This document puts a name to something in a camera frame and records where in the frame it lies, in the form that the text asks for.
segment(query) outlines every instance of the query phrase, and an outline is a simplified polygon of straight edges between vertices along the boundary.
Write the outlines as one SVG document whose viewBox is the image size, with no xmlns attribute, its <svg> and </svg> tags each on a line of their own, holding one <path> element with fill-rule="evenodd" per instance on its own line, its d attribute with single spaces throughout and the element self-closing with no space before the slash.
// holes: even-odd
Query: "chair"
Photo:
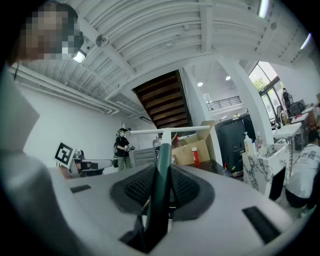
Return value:
<svg viewBox="0 0 320 256">
<path fill-rule="evenodd" d="M 281 117 L 281 111 L 283 110 L 282 106 L 278 106 L 276 108 L 276 122 L 280 125 L 283 123 L 282 117 Z"/>
</svg>

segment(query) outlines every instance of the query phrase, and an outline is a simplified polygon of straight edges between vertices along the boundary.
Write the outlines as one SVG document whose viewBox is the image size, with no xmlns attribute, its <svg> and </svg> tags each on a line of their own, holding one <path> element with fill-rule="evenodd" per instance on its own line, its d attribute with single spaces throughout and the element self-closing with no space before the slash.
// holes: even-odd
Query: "railing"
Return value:
<svg viewBox="0 0 320 256">
<path fill-rule="evenodd" d="M 240 104 L 240 103 L 241 103 L 241 100 L 239 96 L 237 96 L 237 97 L 226 98 L 226 99 L 218 100 L 215 102 L 207 103 L 206 105 L 209 111 L 212 111 L 212 110 L 222 109 L 222 108 L 229 107 L 235 104 Z"/>
</svg>

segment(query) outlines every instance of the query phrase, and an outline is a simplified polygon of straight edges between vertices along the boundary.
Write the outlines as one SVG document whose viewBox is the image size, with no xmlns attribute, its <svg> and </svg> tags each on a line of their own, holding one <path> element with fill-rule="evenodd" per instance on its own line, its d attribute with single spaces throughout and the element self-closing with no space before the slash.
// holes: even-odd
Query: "window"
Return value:
<svg viewBox="0 0 320 256">
<path fill-rule="evenodd" d="M 285 106 L 282 102 L 284 84 L 268 62 L 259 61 L 249 75 L 254 87 L 261 95 L 270 119 L 277 116 L 277 107 Z"/>
<path fill-rule="evenodd" d="M 250 80 L 258 92 L 262 91 L 271 81 L 278 77 L 268 62 L 259 61 L 249 75 Z"/>
<path fill-rule="evenodd" d="M 270 83 L 266 74 L 262 71 L 259 65 L 255 66 L 255 68 L 249 75 L 249 78 L 258 92 L 261 91 L 266 85 Z"/>
<path fill-rule="evenodd" d="M 211 100 L 211 98 L 209 96 L 209 93 L 204 93 L 203 94 L 203 98 L 205 100 L 205 103 L 207 103 L 207 104 L 212 102 L 212 100 Z"/>
</svg>

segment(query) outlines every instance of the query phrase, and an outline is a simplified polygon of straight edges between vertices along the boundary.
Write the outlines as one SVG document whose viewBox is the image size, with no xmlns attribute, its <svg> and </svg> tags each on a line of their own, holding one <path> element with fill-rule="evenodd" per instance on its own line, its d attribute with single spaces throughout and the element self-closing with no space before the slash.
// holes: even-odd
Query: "white rod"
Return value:
<svg viewBox="0 0 320 256">
<path fill-rule="evenodd" d="M 125 108 L 127 108 L 127 109 L 131 109 L 133 112 L 136 112 L 137 115 L 141 115 L 141 114 L 143 114 L 143 113 L 145 112 L 145 111 L 139 112 L 138 110 L 134 109 L 132 106 L 129 106 L 129 105 L 127 105 L 127 104 L 124 104 L 124 103 L 122 103 L 121 101 L 116 101 L 116 103 L 118 103 L 119 105 L 121 105 L 121 106 L 123 106 L 123 107 L 125 107 Z"/>
<path fill-rule="evenodd" d="M 119 104 L 119 103 L 117 103 L 117 102 L 111 101 L 111 100 L 109 100 L 109 99 L 106 100 L 106 102 L 108 102 L 108 103 L 110 103 L 110 104 L 113 104 L 113 105 L 117 106 L 118 108 L 121 108 L 121 109 L 123 109 L 123 110 L 125 110 L 125 111 L 127 111 L 127 112 L 129 112 L 129 113 L 131 113 L 131 114 L 133 114 L 133 115 L 138 116 L 138 114 L 137 114 L 136 112 L 134 112 L 133 110 L 131 110 L 131 109 L 129 109 L 129 108 L 126 108 L 125 106 L 122 106 L 121 104 Z"/>
<path fill-rule="evenodd" d="M 210 129 L 210 125 L 179 127 L 179 128 L 164 128 L 164 129 L 153 129 L 153 130 L 132 130 L 130 133 L 131 134 L 162 134 L 167 129 L 169 129 L 171 133 L 192 132 L 192 131 Z"/>
<path fill-rule="evenodd" d="M 13 70 L 16 69 L 16 68 L 17 68 L 17 64 L 15 63 L 10 68 L 10 72 L 13 72 Z M 95 102 L 95 103 L 100 104 L 102 106 L 105 106 L 106 108 L 112 109 L 114 111 L 119 110 L 118 108 L 116 108 L 114 106 L 106 104 L 106 103 L 104 103 L 104 102 L 102 102 L 102 101 L 100 101 L 100 100 L 98 100 L 96 98 L 88 96 L 88 95 L 86 95 L 86 94 L 84 94 L 84 93 L 82 93 L 82 92 L 80 92 L 78 90 L 75 90 L 75 89 L 73 89 L 73 88 L 71 88 L 69 86 L 65 86 L 64 84 L 62 84 L 62 83 L 60 83 L 60 82 L 58 82 L 58 81 L 56 81 L 56 80 L 54 80 L 52 78 L 49 78 L 49 77 L 47 77 L 47 76 L 45 76 L 43 74 L 40 74 L 40 73 L 38 73 L 36 71 L 33 71 L 33 70 L 23 66 L 23 65 L 19 66 L 17 75 L 19 76 L 21 74 L 21 72 L 26 73 L 26 74 L 28 74 L 28 75 L 30 75 L 32 77 L 35 77 L 37 79 L 40 79 L 42 81 L 45 81 L 45 82 L 47 82 L 47 83 L 49 83 L 49 84 L 51 84 L 51 85 L 53 85 L 55 87 L 58 87 L 58 88 L 60 88 L 62 90 L 69 91 L 70 93 L 76 94 L 76 95 L 78 95 L 78 96 L 80 96 L 82 98 L 85 98 L 85 99 L 89 100 L 89 101 L 92 101 L 92 102 Z"/>
<path fill-rule="evenodd" d="M 15 73 L 15 69 L 12 68 L 12 67 L 9 68 L 9 71 L 11 73 L 13 73 L 13 74 Z M 106 106 L 104 106 L 102 104 L 98 104 L 95 101 L 91 101 L 89 99 L 85 99 L 85 98 L 83 98 L 81 96 L 78 96 L 78 95 L 75 95 L 75 94 L 73 94 L 71 92 L 65 91 L 65 90 L 63 90 L 63 89 L 61 89 L 59 87 L 56 87 L 56 86 L 52 85 L 51 83 L 48 83 L 48 82 L 46 82 L 44 80 L 41 80 L 41 79 L 39 79 L 37 77 L 34 77 L 34 76 L 30 75 L 30 74 L 24 73 L 21 70 L 19 70 L 17 74 L 18 74 L 18 76 L 20 76 L 20 77 L 22 77 L 24 79 L 27 79 L 27 80 L 29 80 L 29 81 L 31 81 L 33 83 L 38 84 L 38 85 L 47 87 L 47 88 L 49 88 L 49 89 L 51 89 L 51 90 L 53 90 L 55 92 L 58 92 L 58 93 L 61 93 L 61 94 L 64 94 L 64 95 L 68 95 L 70 97 L 73 97 L 75 99 L 81 100 L 83 102 L 87 102 L 87 103 L 89 103 L 91 105 L 94 105 L 96 107 L 99 107 L 99 108 L 102 108 L 102 109 L 105 109 L 105 110 L 108 110 L 108 111 L 113 111 L 113 109 L 111 109 L 111 108 L 108 108 L 108 107 L 106 107 Z"/>
<path fill-rule="evenodd" d="M 165 128 L 163 131 L 161 144 L 170 144 L 171 145 L 171 131 L 170 128 Z"/>
<path fill-rule="evenodd" d="M 50 91 L 45 91 L 45 90 L 42 90 L 42 89 L 39 89 L 39 88 L 35 88 L 35 87 L 30 86 L 30 85 L 28 85 L 28 84 L 26 84 L 26 83 L 24 83 L 24 82 L 15 81 L 15 83 L 18 84 L 18 85 L 24 86 L 24 87 L 28 87 L 28 88 L 30 88 L 30 89 L 32 89 L 32 90 L 38 91 L 38 92 L 40 92 L 40 93 L 42 93 L 42 94 L 52 95 L 52 96 L 54 96 L 54 97 L 58 97 L 58 98 L 67 100 L 67 101 L 69 101 L 69 102 L 73 102 L 73 103 L 76 103 L 76 104 L 85 106 L 85 107 L 87 107 L 87 108 L 89 108 L 89 109 L 98 111 L 98 112 L 100 112 L 100 113 L 102 113 L 102 114 L 105 114 L 105 111 L 106 111 L 106 110 L 103 111 L 102 109 L 97 109 L 97 108 L 95 108 L 95 107 L 93 107 L 93 106 L 89 106 L 89 105 L 83 104 L 83 103 L 81 103 L 81 102 L 79 102 L 79 101 L 77 101 L 77 100 L 74 100 L 74 99 L 71 99 L 71 98 L 68 98 L 68 97 L 64 97 L 64 96 L 61 96 L 61 95 L 59 95 L 59 94 L 56 94 L 56 93 L 53 93 L 53 92 L 50 92 Z"/>
</svg>

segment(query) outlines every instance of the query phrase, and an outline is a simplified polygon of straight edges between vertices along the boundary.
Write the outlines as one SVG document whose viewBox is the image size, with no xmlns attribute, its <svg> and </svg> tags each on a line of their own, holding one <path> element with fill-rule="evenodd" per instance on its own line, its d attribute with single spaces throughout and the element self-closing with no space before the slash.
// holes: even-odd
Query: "white column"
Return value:
<svg viewBox="0 0 320 256">
<path fill-rule="evenodd" d="M 255 133 L 260 132 L 261 138 L 267 144 L 273 144 L 274 139 L 267 110 L 248 74 L 239 65 L 238 60 L 226 58 L 221 55 L 219 57 L 219 63 L 229 76 L 231 76 L 239 92 L 241 101 L 245 103 L 249 110 Z"/>
<path fill-rule="evenodd" d="M 185 98 L 188 103 L 188 109 L 193 125 L 200 126 L 202 121 L 212 121 L 213 119 L 209 113 L 209 109 L 204 100 L 203 94 L 201 93 L 200 88 L 198 87 L 198 81 L 192 74 L 190 66 L 184 67 L 182 69 L 181 75 L 184 84 L 183 88 Z M 222 166 L 223 163 L 221 151 L 215 128 L 211 130 L 210 136 L 212 139 L 215 161 Z"/>
</svg>

